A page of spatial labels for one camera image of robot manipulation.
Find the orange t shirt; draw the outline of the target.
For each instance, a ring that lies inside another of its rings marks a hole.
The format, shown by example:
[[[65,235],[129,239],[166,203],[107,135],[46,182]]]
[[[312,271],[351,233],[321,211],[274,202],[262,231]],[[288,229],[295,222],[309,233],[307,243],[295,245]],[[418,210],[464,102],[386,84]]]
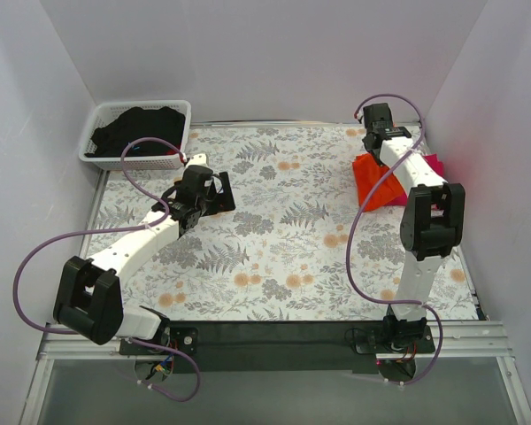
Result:
[[[362,205],[369,193],[381,177],[389,170],[387,166],[379,166],[374,158],[365,153],[356,156],[352,163],[353,174],[358,192],[358,204]],[[372,212],[383,206],[405,206],[407,196],[399,180],[391,174],[373,193],[364,211]]]

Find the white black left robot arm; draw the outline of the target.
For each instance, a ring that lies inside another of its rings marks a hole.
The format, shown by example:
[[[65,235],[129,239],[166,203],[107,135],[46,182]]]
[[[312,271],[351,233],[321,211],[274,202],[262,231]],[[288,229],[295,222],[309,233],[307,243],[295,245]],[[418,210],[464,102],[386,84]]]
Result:
[[[165,317],[147,307],[126,306],[122,284],[201,218],[234,209],[227,172],[187,166],[181,180],[163,193],[135,229],[87,259],[66,261],[54,319],[99,345],[114,337],[152,341],[162,334]]]

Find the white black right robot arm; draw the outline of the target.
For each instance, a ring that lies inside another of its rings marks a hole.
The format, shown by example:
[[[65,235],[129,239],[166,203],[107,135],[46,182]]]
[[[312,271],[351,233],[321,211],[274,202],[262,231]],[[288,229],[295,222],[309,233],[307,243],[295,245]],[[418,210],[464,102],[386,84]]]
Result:
[[[405,261],[382,321],[381,341],[394,350],[429,338],[425,305],[439,267],[462,239],[466,192],[448,183],[417,152],[411,133],[393,123],[386,103],[363,108],[366,151],[387,166],[407,196],[399,234]]]

